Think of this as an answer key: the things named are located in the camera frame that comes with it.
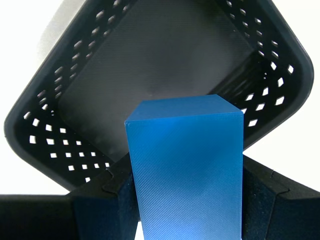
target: blue block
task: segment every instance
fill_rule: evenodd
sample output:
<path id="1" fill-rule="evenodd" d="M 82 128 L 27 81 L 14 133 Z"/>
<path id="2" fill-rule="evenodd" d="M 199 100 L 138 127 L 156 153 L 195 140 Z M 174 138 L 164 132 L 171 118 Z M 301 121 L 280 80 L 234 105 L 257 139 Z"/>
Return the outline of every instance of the blue block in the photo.
<path id="1" fill-rule="evenodd" d="M 125 122 L 145 240 L 240 240 L 243 113 L 218 95 L 143 101 Z"/>

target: translucent blue plastic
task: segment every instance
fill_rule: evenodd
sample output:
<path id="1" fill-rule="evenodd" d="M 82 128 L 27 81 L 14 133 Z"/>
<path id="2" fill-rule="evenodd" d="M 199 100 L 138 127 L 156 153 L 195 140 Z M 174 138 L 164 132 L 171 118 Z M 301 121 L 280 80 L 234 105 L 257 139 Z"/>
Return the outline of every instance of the translucent blue plastic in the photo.
<path id="1" fill-rule="evenodd" d="M 218 95 L 142 102 L 125 122 L 145 240 L 240 240 L 243 113 Z"/>

